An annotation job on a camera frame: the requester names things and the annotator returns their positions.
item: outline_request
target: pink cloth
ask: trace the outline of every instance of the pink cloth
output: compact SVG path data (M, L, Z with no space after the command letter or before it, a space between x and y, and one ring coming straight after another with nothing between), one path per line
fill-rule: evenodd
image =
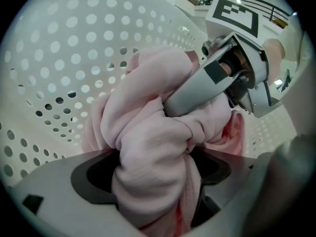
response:
M115 91L93 101L85 126L84 152L120 151L112 191L121 214L148 236L190 230L200 188L189 155L196 145L242 150L243 119L224 93L182 117L165 116L164 99L197 68L195 52L156 46L136 53Z

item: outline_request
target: ceiling light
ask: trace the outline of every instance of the ceiling light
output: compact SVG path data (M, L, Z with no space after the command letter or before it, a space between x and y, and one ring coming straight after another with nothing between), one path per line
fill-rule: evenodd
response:
M279 85L281 85L283 82L282 82L282 80L280 80L280 79L278 79L278 80L276 80L275 81L275 85L276 86L279 86Z

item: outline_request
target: white plastic surface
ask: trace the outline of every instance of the white plastic surface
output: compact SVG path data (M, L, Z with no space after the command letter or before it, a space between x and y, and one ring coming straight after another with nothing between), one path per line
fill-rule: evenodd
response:
M166 44L194 49L202 58L206 39L164 0L29 0L0 47L5 185L16 184L45 162L81 153L91 102L124 79L133 52ZM247 121L250 157L295 135L283 106L261 119L247 116Z

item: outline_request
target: laundry basket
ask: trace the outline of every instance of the laundry basket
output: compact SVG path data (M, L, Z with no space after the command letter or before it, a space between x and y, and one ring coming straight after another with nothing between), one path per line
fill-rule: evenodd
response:
M207 36L165 0L29 0L0 47L0 163L7 188L35 168L81 154L90 105L124 79L134 52L193 49ZM246 155L295 136L283 106L246 114Z

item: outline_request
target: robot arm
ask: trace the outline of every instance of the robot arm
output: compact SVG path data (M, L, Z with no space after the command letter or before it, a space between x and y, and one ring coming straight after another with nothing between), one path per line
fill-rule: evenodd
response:
M243 69L239 60L231 59L230 65L235 69L228 76L219 63L233 47L241 51L249 70ZM165 100L166 115L177 117L189 113L222 92L227 95L232 108L240 105L257 118L280 106L280 101L270 96L268 61L264 50L256 44L232 32L213 43L205 42L202 50L207 61Z

